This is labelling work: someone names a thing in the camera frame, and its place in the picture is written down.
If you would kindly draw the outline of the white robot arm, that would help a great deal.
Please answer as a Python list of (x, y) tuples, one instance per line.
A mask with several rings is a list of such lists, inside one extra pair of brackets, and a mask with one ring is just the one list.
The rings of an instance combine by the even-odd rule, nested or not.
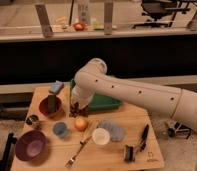
[(74, 77), (71, 106), (84, 109), (95, 93), (163, 114), (197, 133), (197, 93), (181, 88), (130, 81), (107, 76), (107, 65), (93, 58)]

